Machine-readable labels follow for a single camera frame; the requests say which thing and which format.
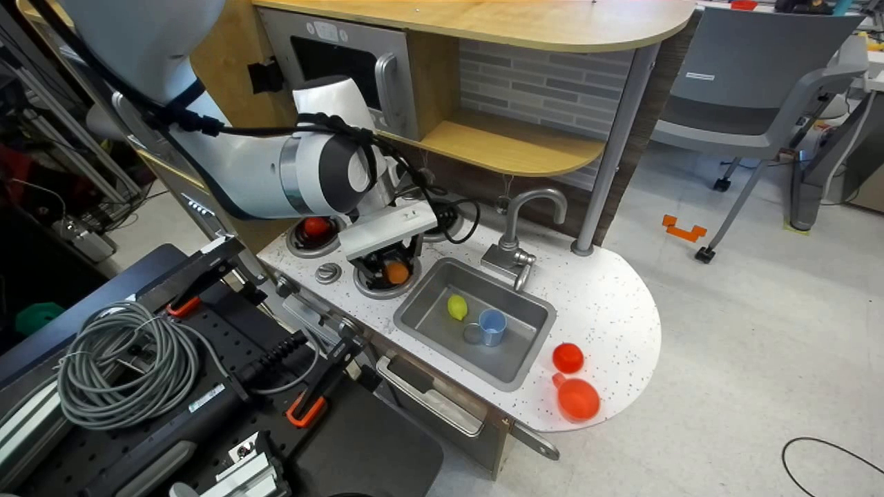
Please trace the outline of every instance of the microwave handle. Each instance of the microwave handle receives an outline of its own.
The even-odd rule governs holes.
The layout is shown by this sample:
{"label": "microwave handle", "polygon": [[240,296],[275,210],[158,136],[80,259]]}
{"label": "microwave handle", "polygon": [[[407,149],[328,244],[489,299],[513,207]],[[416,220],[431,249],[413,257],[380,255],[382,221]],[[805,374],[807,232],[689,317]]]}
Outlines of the microwave handle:
{"label": "microwave handle", "polygon": [[387,52],[377,58],[375,63],[375,82],[377,83],[377,97],[381,103],[381,111],[384,113],[384,120],[387,126],[397,133],[404,131],[404,126],[400,122],[402,113],[399,112],[399,105],[392,97],[391,87],[395,84],[393,77],[396,73],[396,56]]}

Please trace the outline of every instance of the green object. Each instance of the green object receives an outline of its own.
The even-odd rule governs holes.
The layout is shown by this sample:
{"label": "green object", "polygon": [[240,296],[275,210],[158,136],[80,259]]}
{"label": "green object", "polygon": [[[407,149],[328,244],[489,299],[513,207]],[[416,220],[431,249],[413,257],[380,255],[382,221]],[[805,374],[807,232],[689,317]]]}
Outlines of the green object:
{"label": "green object", "polygon": [[458,321],[463,321],[467,316],[467,301],[463,300],[460,295],[452,295],[448,297],[448,314]]}
{"label": "green object", "polygon": [[25,307],[15,317],[15,331],[31,336],[65,310],[55,302],[34,303]]}

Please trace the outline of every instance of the oven door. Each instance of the oven door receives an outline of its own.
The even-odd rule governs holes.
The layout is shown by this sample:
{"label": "oven door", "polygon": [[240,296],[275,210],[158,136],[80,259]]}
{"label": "oven door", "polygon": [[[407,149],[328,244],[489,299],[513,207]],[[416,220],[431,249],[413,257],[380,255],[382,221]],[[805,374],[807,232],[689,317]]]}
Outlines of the oven door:
{"label": "oven door", "polygon": [[349,76],[377,129],[420,140],[404,33],[277,9],[259,8],[258,13],[290,86]]}

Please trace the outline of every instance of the chair leg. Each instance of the chair leg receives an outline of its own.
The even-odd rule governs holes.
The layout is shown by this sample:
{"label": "chair leg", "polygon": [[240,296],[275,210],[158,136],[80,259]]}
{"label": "chair leg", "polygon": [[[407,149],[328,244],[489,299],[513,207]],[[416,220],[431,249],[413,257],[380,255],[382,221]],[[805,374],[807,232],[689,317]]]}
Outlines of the chair leg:
{"label": "chair leg", "polygon": [[715,184],[713,185],[713,190],[718,192],[727,192],[728,188],[730,188],[730,175],[736,171],[737,166],[740,165],[740,161],[743,160],[742,157],[734,157],[734,160],[727,162],[722,162],[722,164],[730,164],[728,170],[725,171],[724,176],[715,180]]}
{"label": "chair leg", "polygon": [[752,190],[755,188],[755,185],[758,184],[758,180],[761,179],[761,175],[764,173],[765,169],[767,169],[767,164],[769,161],[762,161],[758,164],[758,167],[752,171],[752,175],[749,177],[749,181],[746,182],[746,186],[743,187],[743,191],[740,192],[740,196],[736,198],[736,202],[734,206],[730,208],[730,212],[728,212],[728,216],[724,218],[724,222],[721,223],[721,228],[713,237],[713,240],[709,242],[707,247],[702,247],[697,253],[694,255],[694,258],[698,261],[709,264],[713,257],[715,257],[715,248],[718,247],[718,244],[721,243],[721,239],[724,238],[725,233],[728,232],[730,225],[734,223],[734,219],[740,213],[740,210],[743,208],[743,205],[746,204],[746,200],[749,198],[749,195],[752,193]]}

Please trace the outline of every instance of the chair wheel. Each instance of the chair wheel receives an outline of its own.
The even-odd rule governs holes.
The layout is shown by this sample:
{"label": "chair wheel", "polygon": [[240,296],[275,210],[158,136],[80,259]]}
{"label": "chair wheel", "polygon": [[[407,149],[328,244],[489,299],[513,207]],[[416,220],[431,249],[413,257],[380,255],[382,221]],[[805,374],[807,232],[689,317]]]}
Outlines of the chair wheel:
{"label": "chair wheel", "polygon": [[730,188],[730,180],[724,178],[718,178],[713,185],[713,190],[717,192],[727,192],[728,188]]}
{"label": "chair wheel", "polygon": [[696,254],[694,254],[694,258],[703,264],[709,264],[713,260],[713,257],[715,257],[715,250],[706,247],[702,247]]}

